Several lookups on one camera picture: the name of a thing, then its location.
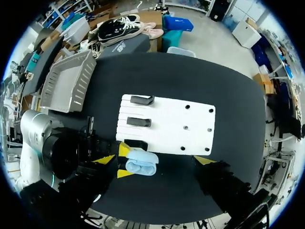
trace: blue bin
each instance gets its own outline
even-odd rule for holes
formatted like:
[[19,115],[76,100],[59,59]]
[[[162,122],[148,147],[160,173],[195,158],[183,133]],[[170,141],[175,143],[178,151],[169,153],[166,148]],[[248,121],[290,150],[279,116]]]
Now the blue bin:
[[192,31],[193,24],[185,18],[164,17],[166,28],[168,30]]

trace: black sneaker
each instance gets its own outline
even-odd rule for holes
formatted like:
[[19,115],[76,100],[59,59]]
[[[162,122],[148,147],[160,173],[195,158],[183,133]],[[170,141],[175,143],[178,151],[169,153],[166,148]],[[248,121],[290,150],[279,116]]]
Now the black sneaker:
[[144,30],[144,27],[143,22],[129,21],[125,17],[117,20],[108,20],[99,28],[99,41],[102,46],[110,46],[139,35]]
[[129,14],[127,16],[120,17],[117,20],[121,20],[122,18],[128,18],[129,21],[139,21],[140,16],[138,14]]

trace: light blue cloth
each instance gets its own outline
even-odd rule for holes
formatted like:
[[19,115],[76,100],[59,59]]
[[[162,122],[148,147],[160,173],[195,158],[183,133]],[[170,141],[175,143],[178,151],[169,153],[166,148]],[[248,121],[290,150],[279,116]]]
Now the light blue cloth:
[[126,170],[144,176],[152,176],[157,171],[159,158],[156,154],[144,150],[132,150],[126,156]]

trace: cable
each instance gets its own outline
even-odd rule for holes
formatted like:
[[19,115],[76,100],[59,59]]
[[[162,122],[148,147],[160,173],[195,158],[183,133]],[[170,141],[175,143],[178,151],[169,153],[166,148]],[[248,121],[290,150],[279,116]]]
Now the cable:
[[213,227],[216,229],[216,227],[215,227],[215,225],[214,225],[214,223],[213,223],[212,219],[210,219],[210,221],[211,221],[211,223],[213,224]]
[[211,226],[211,224],[210,224],[210,221],[209,221],[209,219],[207,219],[207,221],[208,221],[208,224],[209,224],[210,228],[212,229],[212,226]]
[[51,187],[53,187],[54,181],[55,181],[55,176],[54,176],[54,174],[53,174],[53,175],[52,175],[52,185],[51,185]]
[[268,204],[265,204],[264,208],[266,209],[266,219],[267,219],[266,229],[269,229],[270,219],[269,219],[269,207],[268,207]]
[[[10,135],[8,135],[8,137],[10,138]],[[10,139],[10,140],[11,140],[11,139]],[[9,141],[10,141],[10,140],[9,140]],[[10,149],[10,145],[9,145],[9,148],[8,148],[8,150],[9,150],[9,149]]]

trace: storage bin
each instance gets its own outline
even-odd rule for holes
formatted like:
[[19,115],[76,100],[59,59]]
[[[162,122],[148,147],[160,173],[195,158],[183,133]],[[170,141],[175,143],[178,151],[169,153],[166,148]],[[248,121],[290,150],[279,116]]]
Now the storage bin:
[[91,50],[55,63],[44,83],[40,107],[64,113],[81,111],[95,65]]
[[185,18],[164,17],[166,28],[168,30],[192,31],[193,24]]
[[79,44],[89,31],[89,23],[87,22],[86,17],[82,17],[62,32],[61,36],[65,37],[63,41],[74,46]]

